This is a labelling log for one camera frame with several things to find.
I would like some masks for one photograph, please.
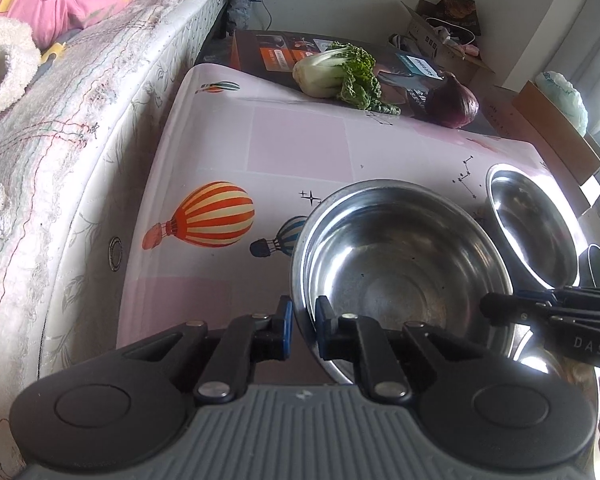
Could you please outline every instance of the white fluffy cloth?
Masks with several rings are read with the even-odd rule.
[[[31,27],[0,16],[0,112],[24,95],[39,63],[40,51],[31,39]]]

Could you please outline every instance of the green leafy vegetable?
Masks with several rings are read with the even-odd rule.
[[[334,42],[326,52],[305,57],[294,66],[294,79],[311,97],[337,97],[359,110],[399,115],[400,108],[380,100],[376,60],[366,50]]]

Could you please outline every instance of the gray ribbed surface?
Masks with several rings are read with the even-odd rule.
[[[201,409],[173,447],[117,473],[68,475],[40,466],[20,480],[582,480],[572,468],[487,473],[439,451],[409,412],[366,400],[356,386],[250,386]]]

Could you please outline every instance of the cord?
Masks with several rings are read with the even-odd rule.
[[[267,25],[267,28],[264,29],[264,30],[269,30],[271,28],[271,23],[273,22],[273,18],[271,17],[271,13],[269,12],[269,9],[267,9],[267,6],[264,4],[264,0],[260,0],[260,3],[262,4],[262,6],[264,7],[264,10],[266,10],[267,14],[269,15],[269,25]]]

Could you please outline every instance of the plastic bag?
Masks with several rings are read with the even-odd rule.
[[[580,92],[562,74],[542,72],[536,76],[536,86],[567,117],[581,136],[587,133],[589,116]]]

